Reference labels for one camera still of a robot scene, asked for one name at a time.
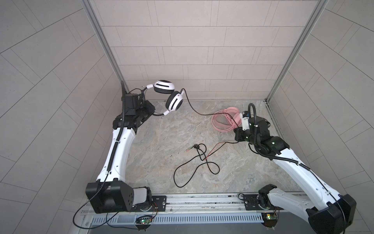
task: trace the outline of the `metal corner post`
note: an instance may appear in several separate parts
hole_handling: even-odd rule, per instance
[[[295,46],[293,47],[290,55],[287,58],[286,63],[284,64],[281,72],[279,73],[278,78],[275,80],[274,86],[272,87],[269,95],[265,99],[267,103],[269,103],[269,101],[273,98],[274,93],[276,92],[276,90],[280,86],[283,78],[286,76],[286,74],[287,74],[289,68],[291,67],[292,63],[294,62],[297,54],[301,50],[304,42],[306,41],[307,37],[309,36],[310,32],[312,31],[312,29],[313,29],[314,25],[316,24],[318,18],[322,14],[322,11],[324,10],[327,2],[328,2],[328,0],[319,0],[317,5],[315,6],[315,8],[314,8],[312,14],[310,15],[310,17],[309,17],[302,33],[301,33],[299,39],[297,40]]]
[[[112,51],[110,50],[110,46],[107,42],[107,40],[105,39],[105,36],[104,36],[104,33],[101,29],[101,26],[99,24],[99,21],[97,20],[96,16],[95,16],[95,13],[91,7],[91,4],[89,2],[89,0],[82,0],[82,6],[88,16],[88,19],[90,20],[91,24],[92,24],[92,27],[99,39],[99,42],[100,44],[102,45],[103,49],[104,49],[104,52],[105,54],[108,56],[108,60],[109,60],[109,63],[110,65],[112,66],[116,76],[118,77],[119,81],[123,81],[125,83],[125,89],[126,91],[128,91],[128,87],[126,85],[126,82],[125,82],[125,79],[123,78],[122,76],[122,73],[118,67],[118,64],[116,62],[116,59],[114,58],[114,55],[112,53]]]

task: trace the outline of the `pink cable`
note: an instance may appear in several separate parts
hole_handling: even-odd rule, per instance
[[[238,125],[240,125],[242,123],[242,120],[240,119],[240,116],[239,116],[238,108],[229,107],[227,109],[219,110],[216,113],[223,113],[223,115],[226,117],[226,120],[229,123],[229,125],[218,122],[216,120],[216,118],[218,118],[219,115],[212,115],[211,122],[212,122],[212,125],[213,125],[214,129],[216,129],[217,131],[225,133],[225,132],[231,131],[232,129],[238,127],[238,126],[236,126],[236,123],[232,120],[232,118],[230,118],[230,116],[228,114],[224,113],[224,112],[231,115]]]

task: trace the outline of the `gray marble surface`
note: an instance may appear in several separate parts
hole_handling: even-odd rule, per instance
[[[257,115],[271,118],[264,101],[252,101]],[[230,106],[239,111],[247,110],[250,101],[191,101],[200,113],[214,113]],[[153,102],[156,112],[165,110],[165,102]],[[270,127],[273,136],[277,132]],[[196,149],[184,152],[194,144],[204,143],[207,153],[221,141],[235,142],[234,132],[221,133],[211,124],[211,116],[195,113],[187,101],[178,111],[164,118],[152,116],[137,132],[126,166],[126,183],[132,187],[149,186],[152,193],[215,193],[215,192],[257,192],[264,185],[272,183],[284,191],[301,191],[290,176],[267,158],[252,153],[248,143],[225,144],[208,158],[221,169],[214,175],[207,165],[196,171],[192,180],[183,188],[173,182],[174,170],[197,155]],[[199,158],[182,166],[175,174],[178,185],[188,181],[195,168],[201,164]],[[210,164],[212,171],[217,167]]]

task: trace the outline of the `tiled wall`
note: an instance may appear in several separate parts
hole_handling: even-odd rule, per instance
[[[347,231],[362,234],[374,232],[373,12],[372,0],[330,0],[270,101],[300,158],[356,199]]]
[[[130,89],[167,79],[192,99],[264,99],[317,1],[90,3]]]
[[[68,233],[109,151],[118,79],[79,0],[2,0],[0,32],[0,233]]]

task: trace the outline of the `white headphones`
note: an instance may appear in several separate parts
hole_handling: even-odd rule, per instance
[[[181,92],[174,91],[174,84],[167,80],[158,80],[156,83],[147,85],[147,89],[152,88],[161,94],[170,94],[166,101],[165,107],[167,110],[163,113],[164,115],[169,114],[172,111],[178,110],[183,103],[184,90]]]

